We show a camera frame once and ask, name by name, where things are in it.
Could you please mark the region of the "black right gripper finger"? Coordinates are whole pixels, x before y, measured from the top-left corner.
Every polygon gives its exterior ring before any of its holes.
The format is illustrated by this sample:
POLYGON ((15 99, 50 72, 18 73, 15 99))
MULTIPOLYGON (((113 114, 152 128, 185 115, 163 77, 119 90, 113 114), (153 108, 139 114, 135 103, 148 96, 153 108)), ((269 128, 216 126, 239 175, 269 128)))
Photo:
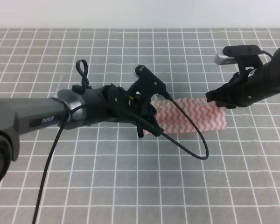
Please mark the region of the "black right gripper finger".
POLYGON ((205 94, 207 102, 221 101, 223 99, 223 92, 221 90, 212 90, 205 94))
POLYGON ((216 106, 218 108, 231 108, 231 105, 226 102, 216 101, 216 106))

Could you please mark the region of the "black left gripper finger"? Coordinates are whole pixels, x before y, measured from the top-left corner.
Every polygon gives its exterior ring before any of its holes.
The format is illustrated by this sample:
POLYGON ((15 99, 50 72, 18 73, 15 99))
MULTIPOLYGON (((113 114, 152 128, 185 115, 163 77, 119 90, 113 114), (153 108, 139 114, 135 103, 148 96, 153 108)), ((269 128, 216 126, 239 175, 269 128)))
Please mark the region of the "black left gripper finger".
POLYGON ((150 128, 150 133, 152 133, 155 137, 161 136, 161 133, 164 132, 164 129, 160 127, 156 116, 157 110, 154 106, 149 105, 148 108, 148 122, 153 126, 153 129, 150 128))
POLYGON ((142 121, 142 118, 138 117, 136 119, 136 127, 137 127, 137 134, 139 138, 144 137, 144 123, 142 121))

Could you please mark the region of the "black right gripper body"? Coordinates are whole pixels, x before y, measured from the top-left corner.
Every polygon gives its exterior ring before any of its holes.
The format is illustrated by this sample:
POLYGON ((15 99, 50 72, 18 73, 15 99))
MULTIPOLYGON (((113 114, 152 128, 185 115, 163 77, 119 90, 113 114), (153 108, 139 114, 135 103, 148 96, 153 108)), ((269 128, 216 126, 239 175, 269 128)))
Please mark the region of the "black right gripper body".
POLYGON ((280 94, 280 63, 266 63, 251 70, 245 79, 238 75, 224 84, 221 102, 236 107, 248 107, 263 99, 280 94))

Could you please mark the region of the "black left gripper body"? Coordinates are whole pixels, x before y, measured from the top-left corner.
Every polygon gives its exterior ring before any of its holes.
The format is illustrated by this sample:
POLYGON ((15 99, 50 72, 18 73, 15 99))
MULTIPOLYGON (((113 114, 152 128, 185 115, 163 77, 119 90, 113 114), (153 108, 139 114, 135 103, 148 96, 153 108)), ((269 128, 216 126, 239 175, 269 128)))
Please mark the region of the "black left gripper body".
POLYGON ((137 127, 154 125, 153 91, 134 83, 128 90, 113 84, 96 89, 85 86, 85 125, 100 122, 129 123, 137 127))

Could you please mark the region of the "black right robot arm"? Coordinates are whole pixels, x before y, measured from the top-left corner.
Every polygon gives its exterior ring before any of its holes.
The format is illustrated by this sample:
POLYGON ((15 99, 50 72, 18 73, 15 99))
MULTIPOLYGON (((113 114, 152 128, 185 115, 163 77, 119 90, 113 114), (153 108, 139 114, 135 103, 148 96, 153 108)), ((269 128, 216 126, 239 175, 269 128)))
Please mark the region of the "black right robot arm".
POLYGON ((215 102, 217 107, 234 109, 280 94, 280 48, 269 55, 269 62, 262 63, 259 56, 265 53, 257 45, 224 47, 216 54, 215 64, 236 64, 238 72, 229 82, 207 92, 207 101, 215 102))

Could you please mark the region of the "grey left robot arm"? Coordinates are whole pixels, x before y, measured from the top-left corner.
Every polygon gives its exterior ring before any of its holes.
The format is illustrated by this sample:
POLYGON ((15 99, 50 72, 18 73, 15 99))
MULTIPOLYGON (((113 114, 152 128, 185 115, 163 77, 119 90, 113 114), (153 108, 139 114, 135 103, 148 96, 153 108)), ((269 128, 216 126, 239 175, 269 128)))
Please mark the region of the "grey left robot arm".
POLYGON ((116 122, 133 124, 139 133, 162 133, 151 98, 139 91, 131 94, 113 84, 78 88, 60 90, 55 98, 0 98, 0 181, 19 156, 20 136, 49 126, 71 130, 116 122))

